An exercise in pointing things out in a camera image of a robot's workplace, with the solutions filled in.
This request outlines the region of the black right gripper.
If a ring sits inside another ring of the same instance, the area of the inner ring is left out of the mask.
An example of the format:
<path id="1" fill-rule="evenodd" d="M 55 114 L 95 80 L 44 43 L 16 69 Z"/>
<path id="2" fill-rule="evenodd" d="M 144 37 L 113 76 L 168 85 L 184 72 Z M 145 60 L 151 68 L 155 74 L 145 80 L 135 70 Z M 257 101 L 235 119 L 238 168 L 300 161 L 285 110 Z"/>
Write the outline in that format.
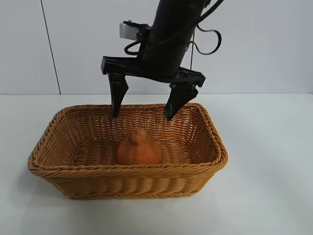
<path id="1" fill-rule="evenodd" d="M 101 71 L 108 76 L 111 90 L 112 117 L 116 118 L 129 89 L 125 76 L 147 78 L 162 83 L 171 83 L 171 93 L 164 113 L 171 120 L 177 112 L 198 95 L 196 85 L 203 86 L 205 76 L 201 72 L 182 68 L 181 61 L 188 48 L 191 33 L 183 33 L 168 43 L 159 40 L 160 31 L 147 24 L 121 24 L 120 36 L 134 40 L 125 47 L 140 45 L 133 57 L 104 56 Z"/>

